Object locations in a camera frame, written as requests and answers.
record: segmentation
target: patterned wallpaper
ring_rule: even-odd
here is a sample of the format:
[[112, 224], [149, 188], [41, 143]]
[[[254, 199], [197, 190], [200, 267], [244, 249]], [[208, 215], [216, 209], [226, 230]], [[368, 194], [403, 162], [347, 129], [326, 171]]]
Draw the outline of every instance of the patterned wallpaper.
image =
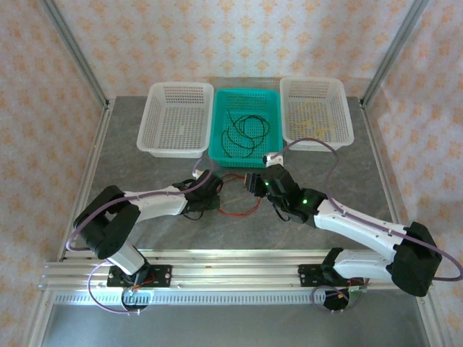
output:
[[[463, 6], [432, 0], [369, 108], [402, 220], [424, 223], [463, 263]], [[449, 261], [441, 275], [455, 276]], [[435, 283], [455, 346], [463, 282]]]
[[0, 6], [0, 345], [22, 346], [101, 112], [37, 0]]
[[57, 0], [109, 98], [208, 77], [336, 77], [362, 96], [412, 0]]

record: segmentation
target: gray tabletop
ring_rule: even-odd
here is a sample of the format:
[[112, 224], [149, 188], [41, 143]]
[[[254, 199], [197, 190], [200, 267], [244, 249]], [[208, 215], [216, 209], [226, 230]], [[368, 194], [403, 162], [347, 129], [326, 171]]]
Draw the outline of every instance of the gray tabletop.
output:
[[[119, 97], [111, 115], [89, 201], [108, 185], [142, 192], [163, 189], [191, 178], [194, 159], [155, 158], [137, 149], [137, 134], [146, 97]], [[357, 98], [348, 98], [355, 141], [339, 150], [340, 163], [331, 177], [331, 192], [343, 204], [368, 215], [391, 220], [373, 150]], [[323, 191], [323, 178], [333, 163], [330, 153], [288, 151], [285, 168], [301, 186]], [[249, 169], [219, 168], [219, 174]], [[227, 212], [249, 210], [256, 199], [241, 181], [226, 184], [221, 207]], [[350, 249], [364, 246], [335, 233], [278, 219], [263, 200], [246, 218], [206, 211], [198, 220], [163, 216], [138, 223], [129, 235], [138, 249]]]

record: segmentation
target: white plastic basket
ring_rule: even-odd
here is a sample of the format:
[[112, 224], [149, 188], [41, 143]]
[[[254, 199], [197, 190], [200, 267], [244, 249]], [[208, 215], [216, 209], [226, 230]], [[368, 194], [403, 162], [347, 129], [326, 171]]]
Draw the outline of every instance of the white plastic basket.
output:
[[208, 83], [151, 86], [137, 147], [161, 158], [199, 158], [209, 146], [214, 88]]
[[[354, 142], [346, 92], [340, 80], [322, 77], [283, 77], [280, 81], [283, 138], [322, 140], [335, 150]], [[301, 141], [291, 150], [327, 151], [317, 142]]]

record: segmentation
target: green plastic basket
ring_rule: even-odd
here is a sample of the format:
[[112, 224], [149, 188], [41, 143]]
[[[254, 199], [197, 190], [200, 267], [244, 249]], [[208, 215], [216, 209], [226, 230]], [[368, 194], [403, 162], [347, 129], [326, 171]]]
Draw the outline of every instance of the green plastic basket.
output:
[[[262, 143], [252, 152], [251, 141], [239, 134], [233, 122], [241, 116], [256, 115], [268, 122], [268, 133]], [[266, 131], [267, 124], [257, 119], [249, 119], [243, 124], [248, 136], [260, 136]], [[274, 90], [261, 89], [220, 89], [216, 92], [213, 106], [211, 141], [209, 156], [221, 166], [235, 168], [264, 168], [262, 157], [269, 152], [278, 152], [283, 148], [281, 132], [280, 95]]]

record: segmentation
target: red cable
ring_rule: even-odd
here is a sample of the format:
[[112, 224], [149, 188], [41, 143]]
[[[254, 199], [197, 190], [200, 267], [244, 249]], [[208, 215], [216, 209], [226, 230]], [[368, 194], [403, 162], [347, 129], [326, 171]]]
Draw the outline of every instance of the red cable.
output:
[[[235, 179], [245, 179], [244, 176], [237, 175], [235, 173], [228, 173], [227, 175], [224, 175], [221, 178], [224, 179], [224, 178], [230, 177], [230, 176], [232, 176], [232, 177], [230, 179], [227, 179], [226, 181], [224, 181], [224, 184], [227, 183], [227, 182], [230, 182], [230, 181], [234, 181]], [[229, 215], [231, 217], [246, 217], [248, 215], [251, 215], [253, 212], [255, 212], [259, 208], [259, 205], [260, 205], [260, 198], [258, 197], [258, 203], [255, 204], [250, 210], [248, 210], [248, 211], [246, 211], [244, 213], [228, 213], [228, 212], [225, 212], [224, 210], [222, 210], [221, 208], [219, 208], [218, 211], [222, 215]]]

